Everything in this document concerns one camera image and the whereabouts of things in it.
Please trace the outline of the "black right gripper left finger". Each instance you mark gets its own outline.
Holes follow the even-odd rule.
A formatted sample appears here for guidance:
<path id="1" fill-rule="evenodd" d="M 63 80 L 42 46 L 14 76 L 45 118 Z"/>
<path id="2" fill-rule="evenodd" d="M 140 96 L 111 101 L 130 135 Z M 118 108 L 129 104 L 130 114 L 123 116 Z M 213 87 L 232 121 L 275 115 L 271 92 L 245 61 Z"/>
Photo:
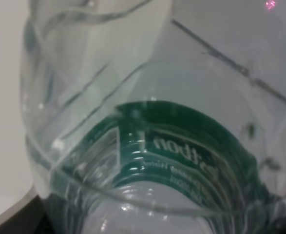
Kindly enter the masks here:
<path id="1" fill-rule="evenodd" d="M 38 196 L 29 201 L 22 198 L 0 215 L 0 234 L 33 234 L 45 215 Z"/>

